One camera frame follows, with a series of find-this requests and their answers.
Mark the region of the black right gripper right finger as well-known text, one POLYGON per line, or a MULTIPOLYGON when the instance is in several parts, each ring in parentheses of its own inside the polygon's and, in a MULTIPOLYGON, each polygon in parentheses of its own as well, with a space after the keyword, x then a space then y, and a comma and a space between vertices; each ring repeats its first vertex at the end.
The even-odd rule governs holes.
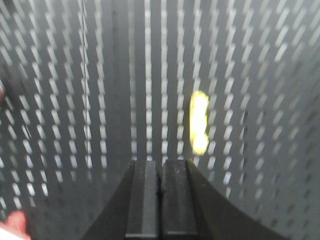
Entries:
POLYGON ((191 160, 167 160, 161 176, 164 240, 283 240, 223 197, 191 160))

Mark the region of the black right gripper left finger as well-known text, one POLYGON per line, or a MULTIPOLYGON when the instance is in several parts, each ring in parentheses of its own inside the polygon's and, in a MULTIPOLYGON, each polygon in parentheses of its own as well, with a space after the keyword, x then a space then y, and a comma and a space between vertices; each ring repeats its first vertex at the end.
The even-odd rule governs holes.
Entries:
POLYGON ((82 239, 158 239, 158 172, 155 161, 133 161, 129 164, 114 194, 82 239))

